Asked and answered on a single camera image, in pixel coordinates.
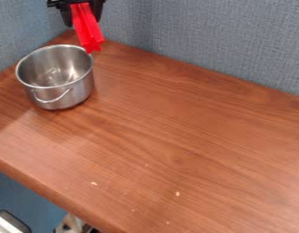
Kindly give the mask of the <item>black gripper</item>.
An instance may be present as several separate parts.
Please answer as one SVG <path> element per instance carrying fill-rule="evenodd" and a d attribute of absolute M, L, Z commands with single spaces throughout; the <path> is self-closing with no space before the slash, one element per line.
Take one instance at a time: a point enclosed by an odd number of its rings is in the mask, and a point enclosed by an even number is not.
<path fill-rule="evenodd" d="M 106 0 L 47 0 L 48 7 L 62 8 L 62 18 L 67 26 L 74 26 L 72 8 L 70 5 L 90 3 L 97 21 L 102 20 L 102 11 Z"/>

